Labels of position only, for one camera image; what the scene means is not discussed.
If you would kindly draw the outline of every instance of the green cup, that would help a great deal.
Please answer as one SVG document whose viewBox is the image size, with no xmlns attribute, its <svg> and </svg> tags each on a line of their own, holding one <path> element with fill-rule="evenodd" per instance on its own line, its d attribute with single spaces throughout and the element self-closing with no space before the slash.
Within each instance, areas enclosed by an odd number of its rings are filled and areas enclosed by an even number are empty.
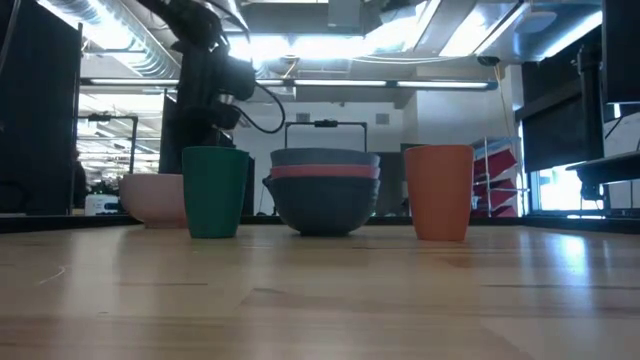
<svg viewBox="0 0 640 360">
<path fill-rule="evenodd" d="M 183 150 L 184 203 L 192 238 L 236 235 L 248 166 L 249 153 L 236 149 L 196 146 Z"/>
</svg>

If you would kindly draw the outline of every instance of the black monitor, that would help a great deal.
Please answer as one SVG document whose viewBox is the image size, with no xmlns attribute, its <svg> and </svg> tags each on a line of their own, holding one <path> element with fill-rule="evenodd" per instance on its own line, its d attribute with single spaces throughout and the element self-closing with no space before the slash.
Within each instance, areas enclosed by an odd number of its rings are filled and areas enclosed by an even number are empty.
<svg viewBox="0 0 640 360">
<path fill-rule="evenodd" d="M 608 103 L 640 103 L 640 1 L 603 0 L 604 96 Z"/>
</svg>

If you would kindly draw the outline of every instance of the metal handle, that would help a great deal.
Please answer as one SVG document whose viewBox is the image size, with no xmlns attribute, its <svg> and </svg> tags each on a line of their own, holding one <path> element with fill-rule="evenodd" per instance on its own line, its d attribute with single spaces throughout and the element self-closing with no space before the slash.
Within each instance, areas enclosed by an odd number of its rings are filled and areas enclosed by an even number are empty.
<svg viewBox="0 0 640 360">
<path fill-rule="evenodd" d="M 284 148 L 287 149 L 289 147 L 289 127 L 294 125 L 302 125 L 302 126 L 313 126 L 317 128 L 336 128 L 338 126 L 347 125 L 347 126 L 362 126 L 364 129 L 364 152 L 368 151 L 368 143 L 367 140 L 369 138 L 368 134 L 368 124 L 366 122 L 339 122 L 337 120 L 319 120 L 308 123 L 299 123 L 299 122 L 286 122 L 284 125 Z"/>
</svg>

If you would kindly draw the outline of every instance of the wood grain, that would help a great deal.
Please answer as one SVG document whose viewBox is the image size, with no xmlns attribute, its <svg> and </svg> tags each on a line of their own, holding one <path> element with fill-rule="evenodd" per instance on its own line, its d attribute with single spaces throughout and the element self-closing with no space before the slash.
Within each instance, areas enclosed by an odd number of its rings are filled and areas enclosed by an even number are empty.
<svg viewBox="0 0 640 360">
<path fill-rule="evenodd" d="M 247 226 L 0 236 L 1 359 L 635 359 L 640 238 Z"/>
</svg>

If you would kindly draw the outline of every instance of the pink bowl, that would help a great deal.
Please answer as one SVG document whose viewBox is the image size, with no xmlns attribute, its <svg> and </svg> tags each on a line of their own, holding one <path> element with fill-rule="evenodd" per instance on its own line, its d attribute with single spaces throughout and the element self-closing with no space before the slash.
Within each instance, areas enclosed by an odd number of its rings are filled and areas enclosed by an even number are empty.
<svg viewBox="0 0 640 360">
<path fill-rule="evenodd" d="M 125 175 L 120 181 L 120 201 L 148 228 L 184 228 L 187 215 L 182 188 L 182 175 Z"/>
<path fill-rule="evenodd" d="M 338 176 L 377 179 L 380 168 L 367 165 L 291 165 L 271 168 L 271 177 Z"/>
</svg>

